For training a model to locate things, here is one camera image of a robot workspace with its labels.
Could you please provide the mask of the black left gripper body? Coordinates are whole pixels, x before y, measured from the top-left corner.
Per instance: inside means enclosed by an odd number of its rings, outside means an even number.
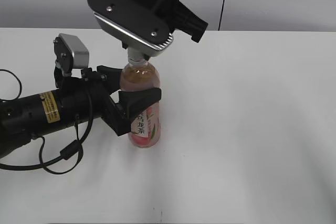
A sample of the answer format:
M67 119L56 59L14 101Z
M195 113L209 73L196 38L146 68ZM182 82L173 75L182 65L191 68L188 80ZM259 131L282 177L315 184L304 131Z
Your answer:
M101 118L118 136L128 134L131 125L121 112L120 105L112 100L103 86L102 76L92 68L82 69L82 78L63 77L54 70L57 89L53 91L58 105L60 121L53 124L52 131L60 131L79 122L90 122Z

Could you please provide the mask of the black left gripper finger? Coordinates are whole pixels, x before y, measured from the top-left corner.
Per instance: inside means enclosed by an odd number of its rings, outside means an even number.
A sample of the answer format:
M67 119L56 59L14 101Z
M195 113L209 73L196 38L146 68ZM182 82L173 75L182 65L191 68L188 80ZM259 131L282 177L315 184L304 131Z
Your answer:
M97 66L97 72L102 76L103 86L111 95L120 90L120 79L123 69Z
M161 100L162 90L150 88L142 91L119 91L118 95L121 112L131 124L142 112Z

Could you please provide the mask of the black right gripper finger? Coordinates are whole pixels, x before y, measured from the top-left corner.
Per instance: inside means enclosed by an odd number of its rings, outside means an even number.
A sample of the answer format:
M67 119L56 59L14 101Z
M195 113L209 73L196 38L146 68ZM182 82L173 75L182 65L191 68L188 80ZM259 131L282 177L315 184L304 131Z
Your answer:
M173 10L173 27L190 35L192 41L200 42L208 23L178 1Z

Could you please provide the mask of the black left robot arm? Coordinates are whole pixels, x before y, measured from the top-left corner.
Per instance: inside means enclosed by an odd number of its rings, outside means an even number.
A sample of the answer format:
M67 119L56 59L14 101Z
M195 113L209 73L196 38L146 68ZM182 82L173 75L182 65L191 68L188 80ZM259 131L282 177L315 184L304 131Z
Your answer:
M122 69L98 66L81 70L81 78L54 76L56 90L1 102L1 157L45 136L101 118L116 135L130 133L131 123L160 101L160 88L121 91Z

